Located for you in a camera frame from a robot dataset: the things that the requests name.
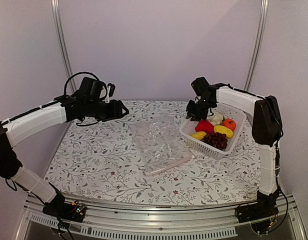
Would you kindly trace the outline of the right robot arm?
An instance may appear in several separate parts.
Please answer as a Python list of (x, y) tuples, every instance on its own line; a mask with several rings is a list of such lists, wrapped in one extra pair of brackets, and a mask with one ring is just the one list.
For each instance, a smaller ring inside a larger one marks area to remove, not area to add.
[(206, 119), (209, 110), (218, 104), (229, 105), (252, 116), (251, 132), (260, 156), (260, 183), (257, 202), (250, 206), (249, 211), (256, 218), (273, 212), (280, 194), (277, 179), (280, 172), (279, 141), (284, 135), (277, 99), (272, 95), (264, 97), (234, 88), (230, 84), (209, 84), (203, 77), (194, 80), (191, 87), (198, 99), (188, 102), (188, 118)]

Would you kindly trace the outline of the yellow corn front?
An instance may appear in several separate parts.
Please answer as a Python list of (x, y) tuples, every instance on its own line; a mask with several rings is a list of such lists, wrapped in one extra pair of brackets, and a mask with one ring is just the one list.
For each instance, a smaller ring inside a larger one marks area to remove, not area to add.
[(197, 139), (199, 141), (201, 141), (202, 139), (204, 139), (204, 137), (207, 135), (206, 132), (204, 131), (199, 131), (199, 132), (196, 132), (196, 133), (193, 133), (191, 134), (190, 136), (194, 139)]

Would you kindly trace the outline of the clear zip top bag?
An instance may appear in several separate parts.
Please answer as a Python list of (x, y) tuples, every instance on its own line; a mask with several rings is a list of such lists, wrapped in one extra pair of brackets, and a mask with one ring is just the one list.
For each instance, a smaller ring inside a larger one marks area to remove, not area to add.
[(172, 117), (163, 114), (132, 125), (131, 133), (144, 175), (153, 176), (192, 159)]

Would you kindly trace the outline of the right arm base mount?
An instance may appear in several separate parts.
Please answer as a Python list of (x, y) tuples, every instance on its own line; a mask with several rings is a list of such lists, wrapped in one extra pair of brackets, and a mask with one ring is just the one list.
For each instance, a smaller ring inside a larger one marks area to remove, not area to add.
[(266, 235), (270, 232), (278, 220), (278, 213), (276, 201), (240, 204), (234, 211), (239, 223), (251, 223), (257, 220), (250, 225), (257, 235)]

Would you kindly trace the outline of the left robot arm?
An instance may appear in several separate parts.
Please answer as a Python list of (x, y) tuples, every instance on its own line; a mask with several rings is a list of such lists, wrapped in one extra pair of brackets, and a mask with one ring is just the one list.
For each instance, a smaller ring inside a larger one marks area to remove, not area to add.
[(12, 180), (27, 192), (39, 197), (57, 216), (68, 213), (63, 195), (50, 183), (24, 167), (13, 148), (31, 136), (50, 127), (83, 121), (86, 117), (96, 122), (122, 119), (129, 110), (120, 100), (80, 101), (72, 96), (59, 96), (53, 101), (33, 108), (24, 114), (0, 121), (0, 177)]

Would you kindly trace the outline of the red bell pepper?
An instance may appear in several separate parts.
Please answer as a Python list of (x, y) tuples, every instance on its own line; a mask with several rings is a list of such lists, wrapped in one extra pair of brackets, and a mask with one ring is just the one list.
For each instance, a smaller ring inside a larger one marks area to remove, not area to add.
[(214, 132), (214, 126), (208, 120), (200, 120), (195, 127), (196, 132), (205, 132), (210, 134)]

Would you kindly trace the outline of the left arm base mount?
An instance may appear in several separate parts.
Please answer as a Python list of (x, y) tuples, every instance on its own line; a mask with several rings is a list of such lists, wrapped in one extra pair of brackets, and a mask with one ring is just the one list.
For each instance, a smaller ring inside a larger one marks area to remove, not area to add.
[(45, 203), (42, 212), (46, 215), (82, 223), (86, 214), (86, 205), (77, 200), (72, 203), (64, 202), (62, 199), (53, 200)]

